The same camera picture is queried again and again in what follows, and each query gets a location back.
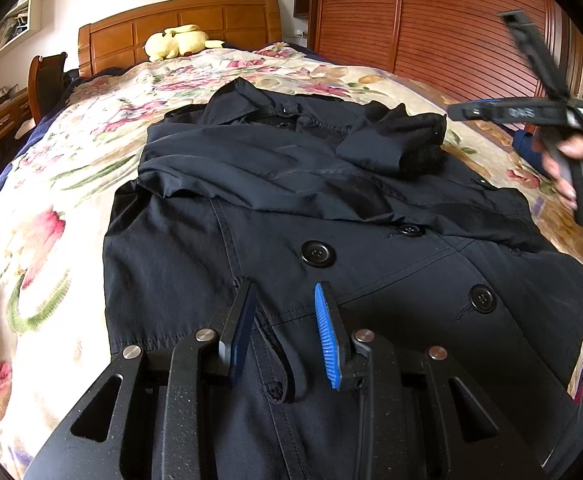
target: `yellow stuffed toy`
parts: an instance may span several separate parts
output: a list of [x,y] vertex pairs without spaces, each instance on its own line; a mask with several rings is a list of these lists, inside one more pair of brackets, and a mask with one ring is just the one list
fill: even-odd
[[198,25],[183,25],[152,34],[145,43],[145,52],[150,61],[162,61],[178,55],[196,54],[205,48],[221,48],[222,44],[223,41],[210,41]]

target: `bed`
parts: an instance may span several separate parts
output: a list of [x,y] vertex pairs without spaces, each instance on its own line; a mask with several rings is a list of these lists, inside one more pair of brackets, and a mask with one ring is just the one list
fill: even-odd
[[[257,50],[144,62],[150,34],[186,23]],[[453,102],[425,84],[313,60],[281,43],[277,0],[173,0],[128,10],[82,27],[78,55],[86,78],[133,67],[77,86],[42,139],[14,160],[0,192],[0,462],[15,478],[110,362],[103,239],[114,191],[136,177],[150,124],[206,103],[238,76],[289,94],[403,102],[410,114],[443,113]],[[491,184],[520,190],[542,233],[583,264],[583,229],[504,131],[448,121],[444,149]],[[569,389],[575,396],[575,380]]]

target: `wardrobe door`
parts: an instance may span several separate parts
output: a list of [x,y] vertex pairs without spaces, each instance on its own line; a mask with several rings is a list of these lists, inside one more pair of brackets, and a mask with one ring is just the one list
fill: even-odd
[[459,100],[532,96],[537,78],[497,16],[524,9],[545,29],[545,0],[401,0],[394,72]]
[[391,71],[397,0],[318,0],[313,48],[334,62]]

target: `wooden wardrobe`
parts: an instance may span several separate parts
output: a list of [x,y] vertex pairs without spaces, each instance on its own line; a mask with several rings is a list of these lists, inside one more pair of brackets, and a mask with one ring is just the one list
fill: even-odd
[[583,97],[583,37],[553,0],[311,0],[309,46],[458,100],[542,95],[497,13],[524,9]]

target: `metal screw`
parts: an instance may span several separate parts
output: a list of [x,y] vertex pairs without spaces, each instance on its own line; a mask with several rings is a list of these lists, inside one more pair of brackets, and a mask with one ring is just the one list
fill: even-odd
[[123,349],[123,357],[125,359],[134,359],[137,358],[142,350],[138,345],[129,345]]
[[429,356],[435,361],[444,361],[447,358],[447,351],[442,346],[432,346],[429,349]]
[[361,328],[353,335],[361,343],[371,343],[375,337],[374,332],[368,328]]
[[211,341],[216,337],[216,331],[212,328],[201,328],[198,332],[196,332],[196,340],[203,342],[203,341]]

